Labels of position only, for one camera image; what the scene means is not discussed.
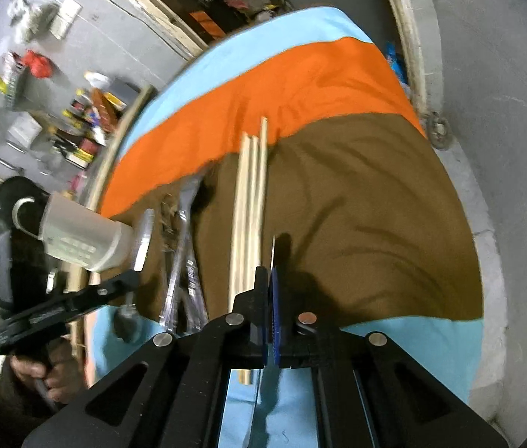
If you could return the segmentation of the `person's left hand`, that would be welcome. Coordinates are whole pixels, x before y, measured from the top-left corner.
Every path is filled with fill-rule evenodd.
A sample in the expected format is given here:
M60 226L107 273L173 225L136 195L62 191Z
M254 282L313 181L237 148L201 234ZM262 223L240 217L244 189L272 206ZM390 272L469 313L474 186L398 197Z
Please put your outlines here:
M46 388L49 399L57 404L67 405L87 388L82 367L66 338L52 341L47 346L47 354L50 365L13 355L10 367L26 387L36 388L37 381L40 381Z

